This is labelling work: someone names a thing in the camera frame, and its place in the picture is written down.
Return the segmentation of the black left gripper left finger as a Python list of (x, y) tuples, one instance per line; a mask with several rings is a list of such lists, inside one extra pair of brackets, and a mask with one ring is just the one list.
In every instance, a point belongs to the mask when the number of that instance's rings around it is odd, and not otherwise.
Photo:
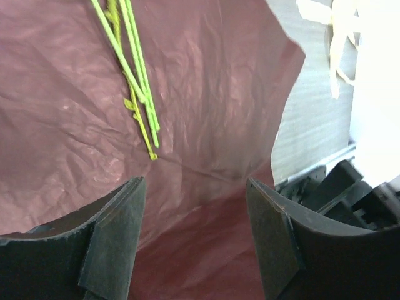
[(134, 177), (59, 219), (1, 236), (2, 299), (127, 299), (146, 202)]

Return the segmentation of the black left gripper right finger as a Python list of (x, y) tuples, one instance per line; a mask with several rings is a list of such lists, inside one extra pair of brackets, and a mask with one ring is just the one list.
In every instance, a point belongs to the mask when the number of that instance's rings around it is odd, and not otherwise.
[(255, 178), (246, 201), (266, 299), (399, 298), (398, 226), (329, 219)]

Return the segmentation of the dark red wrapping paper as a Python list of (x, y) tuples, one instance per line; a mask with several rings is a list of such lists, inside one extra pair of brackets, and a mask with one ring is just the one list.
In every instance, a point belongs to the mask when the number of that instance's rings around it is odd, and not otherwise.
[(305, 54), (265, 1), (133, 1), (160, 125), (149, 158), (90, 1), (1, 2), (1, 233), (142, 176), (130, 299), (262, 299), (246, 181), (271, 153)]

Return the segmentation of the cream printed ribbon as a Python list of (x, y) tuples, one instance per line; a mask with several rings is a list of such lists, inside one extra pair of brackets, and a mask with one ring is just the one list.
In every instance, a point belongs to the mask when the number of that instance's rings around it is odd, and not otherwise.
[(355, 34), (361, 32), (359, 16), (356, 15), (360, 3), (360, 1), (335, 0), (327, 6), (317, 1), (296, 1), (303, 19), (332, 27), (329, 73), (331, 94), (334, 99), (338, 99), (340, 95), (338, 78), (342, 78), (345, 83), (352, 86), (355, 83), (355, 80), (350, 79), (340, 68), (340, 63), (347, 40), (358, 48)]

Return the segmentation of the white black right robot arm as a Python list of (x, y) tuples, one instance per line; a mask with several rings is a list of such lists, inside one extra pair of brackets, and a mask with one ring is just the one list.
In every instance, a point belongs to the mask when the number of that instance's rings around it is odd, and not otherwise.
[(352, 207), (371, 229), (399, 224), (399, 1), (312, 4), (302, 15), (332, 26), (331, 91), (354, 86), (355, 167), (372, 191)]

